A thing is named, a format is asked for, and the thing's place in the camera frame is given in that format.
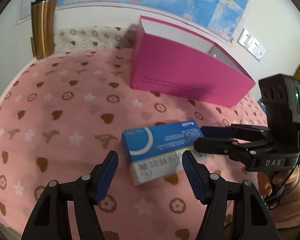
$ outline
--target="pink book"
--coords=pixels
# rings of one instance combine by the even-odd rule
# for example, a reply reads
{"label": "pink book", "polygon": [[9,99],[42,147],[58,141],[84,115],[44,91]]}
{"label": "pink book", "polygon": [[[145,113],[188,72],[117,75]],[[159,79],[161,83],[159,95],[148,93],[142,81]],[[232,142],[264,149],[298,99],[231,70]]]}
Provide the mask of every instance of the pink book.
{"label": "pink book", "polygon": [[255,85],[215,42],[191,30],[141,16],[131,62],[131,87],[236,105]]}

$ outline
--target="black cable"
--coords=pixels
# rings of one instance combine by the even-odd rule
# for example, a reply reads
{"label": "black cable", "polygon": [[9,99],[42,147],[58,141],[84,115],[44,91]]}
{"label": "black cable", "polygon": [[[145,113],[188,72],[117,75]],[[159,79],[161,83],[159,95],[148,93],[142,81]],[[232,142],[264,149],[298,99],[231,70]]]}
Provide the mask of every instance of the black cable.
{"label": "black cable", "polygon": [[[294,170],[295,170],[296,167],[297,167],[297,165],[291,170],[291,172],[290,172],[289,175],[286,177],[286,179],[284,180],[284,182],[280,185],[279,189],[277,190],[277,192],[275,192],[275,194],[278,193],[278,192],[280,191],[280,189],[282,189],[282,187],[285,185],[285,183],[288,181],[288,179],[292,176],[292,174],[293,174],[293,172],[294,172]],[[286,194],[287,194],[287,192],[282,193],[280,196],[274,195],[273,197],[270,197],[270,198],[266,199],[266,200],[265,200],[265,203],[269,202],[269,201],[272,200],[272,199],[277,199],[277,201],[274,202],[274,204],[276,204],[274,207],[273,207],[273,204],[272,204],[272,205],[269,204],[269,206],[268,206],[269,210],[274,210],[274,209],[276,209],[276,208],[280,205],[281,198],[282,198],[284,195],[286,195]]]}

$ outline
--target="white star pattern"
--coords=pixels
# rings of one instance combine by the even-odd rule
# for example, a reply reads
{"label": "white star pattern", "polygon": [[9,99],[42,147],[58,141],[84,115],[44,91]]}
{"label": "white star pattern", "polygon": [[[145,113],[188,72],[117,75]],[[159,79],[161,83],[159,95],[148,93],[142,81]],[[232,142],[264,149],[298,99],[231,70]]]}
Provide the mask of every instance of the white star pattern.
{"label": "white star pattern", "polygon": [[217,125],[218,123],[216,122],[216,119],[213,116],[210,116],[209,118],[212,122],[212,124]]}
{"label": "white star pattern", "polygon": [[179,116],[185,116],[185,112],[182,109],[176,109],[176,111],[178,112]]}
{"label": "white star pattern", "polygon": [[96,70],[96,71],[93,72],[93,74],[94,74],[94,75],[99,75],[99,76],[100,76],[100,75],[102,74],[102,71]]}
{"label": "white star pattern", "polygon": [[5,131],[4,131],[4,129],[3,128],[1,128],[0,129],[0,138],[2,137],[2,135],[4,135],[5,134]]}
{"label": "white star pattern", "polygon": [[17,97],[14,98],[14,100],[15,100],[16,102],[20,102],[20,100],[21,100],[22,98],[23,98],[22,95],[18,95]]}
{"label": "white star pattern", "polygon": [[138,99],[135,99],[131,102],[132,102],[133,106],[137,106],[139,108],[141,108],[143,106],[143,103],[141,103]]}
{"label": "white star pattern", "polygon": [[95,98],[95,96],[92,95],[91,93],[89,93],[86,96],[84,96],[84,101],[90,101],[90,102],[92,102],[94,98]]}
{"label": "white star pattern", "polygon": [[44,96],[44,100],[47,100],[47,101],[50,101],[51,98],[54,98],[54,95],[52,95],[50,92]]}
{"label": "white star pattern", "polygon": [[84,136],[79,135],[78,132],[74,132],[74,135],[69,136],[70,146],[72,146],[74,144],[76,146],[80,146],[80,142],[82,141],[83,138],[84,138]]}
{"label": "white star pattern", "polygon": [[142,215],[143,213],[147,213],[148,215],[151,215],[151,209],[153,208],[154,204],[147,203],[144,198],[140,200],[140,203],[133,204],[138,210],[138,214]]}
{"label": "white star pattern", "polygon": [[24,187],[21,186],[21,182],[18,181],[18,184],[17,185],[13,185],[14,186],[14,189],[16,190],[16,195],[19,195],[19,196],[23,196],[23,191],[25,190]]}
{"label": "white star pattern", "polygon": [[33,131],[30,129],[27,133],[25,133],[25,141],[26,142],[31,142],[32,141],[32,137],[35,136],[35,134],[33,133]]}
{"label": "white star pattern", "polygon": [[68,71],[63,70],[63,71],[60,71],[59,74],[65,76],[66,74],[68,74]]}

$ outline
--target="light switch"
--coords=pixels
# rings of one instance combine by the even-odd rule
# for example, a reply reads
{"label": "light switch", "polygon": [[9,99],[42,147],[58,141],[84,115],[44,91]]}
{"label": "light switch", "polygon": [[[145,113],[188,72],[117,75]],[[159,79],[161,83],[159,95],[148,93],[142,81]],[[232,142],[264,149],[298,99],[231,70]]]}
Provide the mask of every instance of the light switch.
{"label": "light switch", "polygon": [[260,43],[256,40],[256,38],[253,38],[251,45],[248,48],[248,51],[252,54],[252,55],[256,55],[256,53],[258,52],[258,50],[260,49],[261,45]]}
{"label": "light switch", "polygon": [[252,34],[249,33],[248,30],[243,29],[242,34],[237,42],[247,49],[251,45],[252,40]]}
{"label": "light switch", "polygon": [[260,46],[258,52],[255,54],[255,57],[257,58],[258,61],[261,61],[265,54],[266,50],[264,47]]}

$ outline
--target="white wall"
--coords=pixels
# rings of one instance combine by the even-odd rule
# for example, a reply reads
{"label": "white wall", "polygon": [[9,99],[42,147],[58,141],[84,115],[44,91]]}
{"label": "white wall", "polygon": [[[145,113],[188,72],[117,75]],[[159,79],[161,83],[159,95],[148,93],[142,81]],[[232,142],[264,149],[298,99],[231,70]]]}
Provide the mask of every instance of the white wall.
{"label": "white wall", "polygon": [[[28,20],[16,24],[20,4],[21,0],[12,0],[0,16],[0,95],[32,58],[31,22]],[[180,24],[148,11],[94,6],[56,11],[55,29],[94,25],[129,27],[138,23],[140,15]],[[250,31],[266,48],[267,52],[261,62],[236,42],[242,28]],[[290,0],[250,0],[233,37],[232,44],[209,38],[224,47],[255,81],[279,72],[293,74],[300,64],[300,13]],[[260,97],[257,85],[252,89],[252,94],[256,98]]]}

